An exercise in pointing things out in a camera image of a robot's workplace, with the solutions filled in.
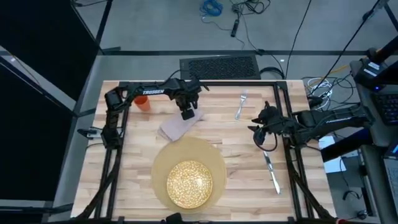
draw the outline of cup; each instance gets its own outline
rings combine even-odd
[[[150,110],[150,104],[149,104],[148,96],[137,96],[134,99],[134,103],[142,111],[149,111]]]

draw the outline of butcher block tabletop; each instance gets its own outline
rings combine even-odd
[[[301,80],[286,82],[292,111],[308,110],[303,82]],[[103,83],[93,122],[94,127],[102,128],[105,125],[104,94],[118,85],[119,81]],[[264,108],[265,101],[268,101],[271,106],[276,106],[272,87],[209,86],[209,88],[210,91],[203,89],[199,93],[198,107],[205,115],[185,135],[204,139],[220,150],[227,168],[227,184],[223,195],[214,206],[201,213],[182,214],[183,219],[287,221],[287,217],[295,217],[282,138],[278,137],[277,149],[274,152],[269,152],[276,179],[281,187],[281,194],[278,195],[275,192],[262,151],[253,143],[253,133],[247,128],[247,126],[255,125],[251,119],[257,118]],[[248,91],[247,100],[240,119],[236,121],[235,114],[239,108],[240,95],[244,90]],[[286,114],[282,91],[279,94],[284,114]],[[159,136],[157,130],[162,122],[173,114],[180,113],[180,110],[175,101],[170,101],[166,95],[149,96],[149,100],[150,111],[141,112],[134,104],[129,110],[113,220],[124,216],[125,220],[159,221],[174,213],[164,207],[155,196],[151,186],[150,172],[156,155],[168,143],[167,140]],[[101,140],[95,139],[89,144],[97,142],[101,142]],[[274,145],[273,136],[267,138],[264,143],[264,147],[269,149],[272,149]],[[311,141],[308,145],[317,147],[317,142]],[[105,152],[104,146],[100,144],[87,149],[72,217],[80,214],[97,192],[100,186]],[[335,216],[320,152],[304,148],[302,157],[309,189],[321,205]],[[298,191],[302,213],[306,217],[303,195],[299,188]],[[106,213],[108,197],[109,188],[108,193],[104,196],[102,216],[105,216]]]

